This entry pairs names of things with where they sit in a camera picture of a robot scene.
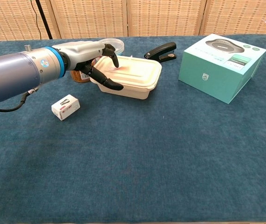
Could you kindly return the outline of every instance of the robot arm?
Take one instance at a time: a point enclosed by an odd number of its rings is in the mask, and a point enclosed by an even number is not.
[[[68,70],[82,71],[110,89],[123,89],[121,84],[92,67],[91,62],[98,56],[108,56],[119,66],[112,45],[92,41],[68,42],[0,56],[0,102],[62,78]]]

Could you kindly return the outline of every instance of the black stapler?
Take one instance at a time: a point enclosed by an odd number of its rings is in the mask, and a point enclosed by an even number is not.
[[[174,49],[176,49],[176,44],[174,42],[166,43],[147,52],[144,55],[144,57],[146,59],[155,60],[157,62],[166,62],[169,60],[176,59],[175,54],[173,53],[166,54],[167,52],[173,51]]]

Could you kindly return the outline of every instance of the logo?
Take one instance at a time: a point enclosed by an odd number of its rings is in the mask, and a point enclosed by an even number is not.
[[[206,80],[208,79],[208,77],[209,77],[209,75],[203,73],[203,75],[202,75],[202,79],[203,79],[204,81],[206,81]]]
[[[45,59],[41,60],[41,65],[45,68],[49,67],[49,62]]]

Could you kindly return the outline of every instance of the container lid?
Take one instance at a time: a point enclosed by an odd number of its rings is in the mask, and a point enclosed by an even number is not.
[[[116,39],[116,38],[106,38],[99,40],[102,43],[109,43],[115,48],[115,54],[120,55],[124,51],[124,43],[123,41]]]
[[[118,69],[115,68],[111,58],[106,56],[103,56],[94,67],[126,89],[148,91],[156,87],[162,70],[159,62],[127,56],[117,56],[117,58]]]

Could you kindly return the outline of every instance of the black pole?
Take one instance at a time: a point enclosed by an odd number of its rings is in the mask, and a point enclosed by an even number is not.
[[[47,23],[47,20],[46,20],[46,17],[45,17],[45,14],[44,14],[44,11],[41,7],[41,3],[40,3],[40,0],[35,0],[36,2],[36,5],[38,6],[38,9],[40,11],[40,14],[41,14],[41,19],[43,20],[43,23],[44,23],[44,26],[46,28],[46,31],[47,31],[47,34],[48,34],[48,37],[50,40],[52,40],[52,35],[51,35],[51,32],[50,32],[50,29],[49,29],[49,26],[48,26],[48,23]]]

